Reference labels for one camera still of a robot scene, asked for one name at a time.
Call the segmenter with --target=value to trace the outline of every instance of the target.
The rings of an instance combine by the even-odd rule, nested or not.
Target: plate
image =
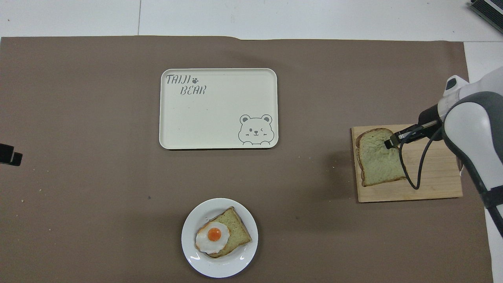
[[[168,69],[159,143],[169,150],[268,149],[278,142],[278,84],[269,68]]]
[[[211,258],[196,249],[196,233],[206,222],[231,206],[241,217],[252,241],[237,247],[228,255]],[[253,216],[242,204],[228,198],[209,199],[196,206],[187,216],[182,228],[182,249],[185,258],[199,273],[213,278],[229,277],[247,267],[257,251],[258,243],[259,232]]]

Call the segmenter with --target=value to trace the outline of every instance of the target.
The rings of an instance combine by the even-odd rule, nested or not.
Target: food on plate
[[[218,258],[251,240],[241,218],[231,206],[197,231],[196,248]]]
[[[376,128],[357,137],[356,151],[364,187],[405,179],[398,149],[387,149],[384,145],[392,134],[389,129]]]

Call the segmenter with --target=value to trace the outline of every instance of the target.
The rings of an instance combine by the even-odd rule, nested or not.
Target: bear ear
[[[269,124],[273,121],[273,118],[270,115],[267,115],[267,114],[265,114],[264,116],[262,116],[261,119],[264,120],[265,122],[269,123]]]
[[[239,120],[240,120],[241,124],[243,124],[244,122],[250,120],[250,116],[245,114],[245,115],[241,116],[241,118]]]

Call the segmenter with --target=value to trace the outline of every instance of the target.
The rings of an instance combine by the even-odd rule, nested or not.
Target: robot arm
[[[503,67],[473,84],[450,77],[438,104],[423,111],[416,125],[394,133],[385,145],[432,138],[441,127],[442,137],[435,140],[443,139],[466,166],[503,237]]]

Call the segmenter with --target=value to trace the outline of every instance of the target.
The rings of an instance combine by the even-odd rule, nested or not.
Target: egg yolk
[[[218,241],[220,240],[220,237],[222,236],[222,232],[218,228],[211,228],[208,231],[208,240],[210,241]]]

